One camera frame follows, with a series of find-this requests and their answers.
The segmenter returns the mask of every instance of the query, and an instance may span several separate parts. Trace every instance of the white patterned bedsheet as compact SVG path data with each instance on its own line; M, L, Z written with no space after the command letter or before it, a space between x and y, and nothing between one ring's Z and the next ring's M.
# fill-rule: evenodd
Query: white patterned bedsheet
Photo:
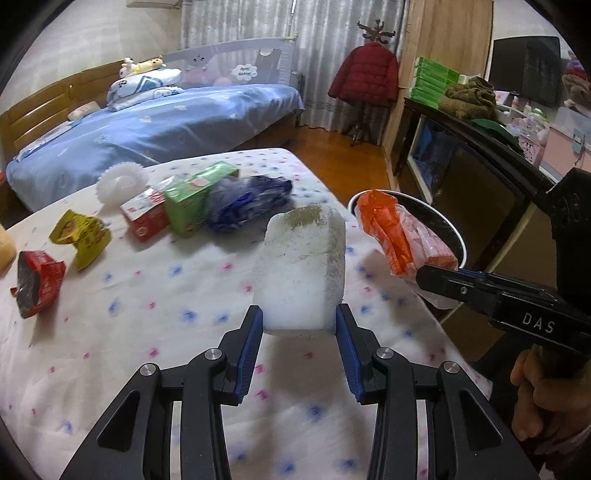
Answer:
M483 392L489 385L459 355L421 300L390 276L378 243L300 160L282 149L176 160L149 168L151 183L189 175L218 160L241 175L284 176L296 206L324 203L347 221L345 302L360 326L410 361L457 361ZM74 248L47 236L68 208L100 216L113 240L86 270L73 268ZM237 328L253 295L253 269L269 216L229 235L201 229L190 239L168 230L138 244L117 212L100 210L94 186L31 215L9 230L19 250L44 249L68 270L58 302L20 318L9 288L16 262L0 280L0 414L24 455L45 480L59 478L89 429L144 363L187 363ZM179 408L173 420L173 478L178 478ZM264 335L249 395L224 407L226 444L235 480L365 479L375 407L349 392L336 341ZM418 477L427 470L426 431L419 435Z

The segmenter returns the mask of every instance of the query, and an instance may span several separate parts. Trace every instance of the brown towel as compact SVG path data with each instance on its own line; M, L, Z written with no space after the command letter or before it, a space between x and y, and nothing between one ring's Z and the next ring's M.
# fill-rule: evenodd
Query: brown towel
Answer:
M569 91L573 102L583 105L585 108L591 108L591 85L587 80L576 75L563 75L562 83Z
M485 79L475 77L467 84L452 83L446 96L439 99L439 109L461 119L496 119L496 99L493 86Z

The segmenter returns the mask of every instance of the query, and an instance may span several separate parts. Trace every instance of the hand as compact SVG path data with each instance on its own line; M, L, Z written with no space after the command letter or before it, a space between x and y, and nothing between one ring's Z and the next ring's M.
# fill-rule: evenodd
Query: hand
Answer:
M556 412L544 438L567 439L591 424L589 375L586 373L576 380L544 378L539 349L534 345L531 350L521 352L511 372L511 383L519 387L511 429L522 442L543 431L539 408Z

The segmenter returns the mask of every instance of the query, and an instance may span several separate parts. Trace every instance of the cloud sticker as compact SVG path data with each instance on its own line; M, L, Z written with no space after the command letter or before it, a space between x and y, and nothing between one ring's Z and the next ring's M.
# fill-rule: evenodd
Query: cloud sticker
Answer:
M236 68L232 70L232 75L238 80L248 82L258 76L257 67L250 63L247 63L246 65L237 65Z

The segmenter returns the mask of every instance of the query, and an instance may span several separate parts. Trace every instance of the green book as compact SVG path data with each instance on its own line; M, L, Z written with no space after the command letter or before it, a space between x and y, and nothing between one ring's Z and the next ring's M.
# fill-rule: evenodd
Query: green book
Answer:
M427 105L432 108L439 108L438 99L432 97L428 93L423 92L420 88L413 88L410 92L410 98L416 102L422 103L423 105Z
M445 65L441 65L436 61L432 61L425 57L419 57L414 63L415 67L423 67L424 69L436 72L436 75L443 76L450 83L457 82L460 79L460 74L455 70L447 68Z
M437 75L435 71L429 71L428 69L424 69L423 67L418 67L414 73L414 81L416 82L417 79L425 80L436 87L438 90L442 90L445 92L447 85L451 82L440 75Z
M413 88L420 88L421 90L424 90L425 92L431 93L432 96L434 96L435 98L439 98L443 95L445 95L445 88L439 88L438 86L433 85L432 83L430 83L428 80L422 79L422 78L418 78L416 79L416 82L414 82Z

